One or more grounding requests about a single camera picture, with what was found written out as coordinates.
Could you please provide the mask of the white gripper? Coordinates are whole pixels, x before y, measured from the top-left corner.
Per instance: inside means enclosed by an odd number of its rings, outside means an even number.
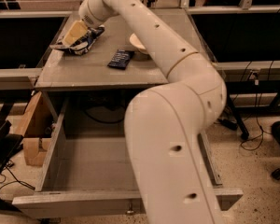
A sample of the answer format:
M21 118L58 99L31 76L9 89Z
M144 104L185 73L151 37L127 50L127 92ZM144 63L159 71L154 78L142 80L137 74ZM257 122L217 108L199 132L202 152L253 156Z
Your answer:
M65 46L71 46L77 42L88 32L88 27L99 27L109 18L117 16L118 13L103 0L83 0L78 15L81 20L74 21L63 37L62 43Z

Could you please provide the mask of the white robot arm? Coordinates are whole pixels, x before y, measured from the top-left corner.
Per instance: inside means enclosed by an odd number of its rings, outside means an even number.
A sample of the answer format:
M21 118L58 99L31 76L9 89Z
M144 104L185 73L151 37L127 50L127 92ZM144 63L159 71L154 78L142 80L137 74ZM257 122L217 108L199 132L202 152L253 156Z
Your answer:
M168 81L138 93L124 120L149 224L224 224L198 142L226 104L221 75L140 0L84 0L78 14L88 27L120 15Z

